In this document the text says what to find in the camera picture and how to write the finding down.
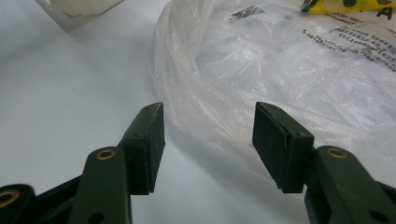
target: white table surface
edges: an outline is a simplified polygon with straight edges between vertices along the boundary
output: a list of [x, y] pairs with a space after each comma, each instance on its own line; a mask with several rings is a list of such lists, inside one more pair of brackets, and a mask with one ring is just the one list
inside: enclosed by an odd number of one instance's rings
[[[33, 0], [0, 2], [0, 186], [36, 194], [81, 175], [115, 146], [141, 107], [159, 101], [148, 53], [167, 0], [125, 0], [66, 33]], [[133, 196], [135, 224], [308, 223], [283, 195], [165, 118], [154, 194]]]

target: barcode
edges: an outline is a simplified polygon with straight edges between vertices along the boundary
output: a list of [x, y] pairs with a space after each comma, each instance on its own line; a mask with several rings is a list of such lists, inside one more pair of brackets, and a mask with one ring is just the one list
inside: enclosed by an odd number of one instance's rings
[[229, 20], [237, 21], [249, 17], [251, 15], [260, 14], [260, 13], [264, 13], [264, 10], [262, 10], [259, 7], [248, 7], [244, 10], [235, 12], [233, 15], [231, 15], [231, 18]]

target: brass screw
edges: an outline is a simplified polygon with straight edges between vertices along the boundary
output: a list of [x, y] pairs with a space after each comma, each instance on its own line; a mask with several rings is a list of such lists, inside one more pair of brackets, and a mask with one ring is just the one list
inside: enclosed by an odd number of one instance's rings
[[0, 208], [15, 202], [20, 197], [20, 192], [15, 189], [9, 189], [0, 192]]
[[345, 151], [338, 148], [329, 148], [327, 149], [327, 153], [338, 159], [345, 159], [347, 157]]
[[111, 149], [105, 149], [98, 154], [96, 154], [96, 159], [99, 161], [105, 161], [108, 160], [116, 155], [116, 151], [111, 150]]

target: plastic bag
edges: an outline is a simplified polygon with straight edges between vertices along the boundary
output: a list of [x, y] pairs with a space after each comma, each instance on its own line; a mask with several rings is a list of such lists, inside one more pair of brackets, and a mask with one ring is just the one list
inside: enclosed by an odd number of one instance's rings
[[374, 12], [309, 15], [292, 0], [174, 0], [155, 28], [152, 75], [177, 127], [263, 178], [256, 102], [280, 106], [316, 147], [350, 150], [396, 186], [393, 28]]
[[388, 8], [390, 13], [396, 3], [390, 0], [305, 0], [301, 11], [310, 13], [335, 13]]

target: yellow label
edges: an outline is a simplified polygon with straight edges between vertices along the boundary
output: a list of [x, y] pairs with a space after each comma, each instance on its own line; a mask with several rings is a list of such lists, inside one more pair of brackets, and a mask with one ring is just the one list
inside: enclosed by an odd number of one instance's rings
[[305, 0], [301, 11], [309, 13], [347, 13], [384, 7], [396, 7], [391, 0]]

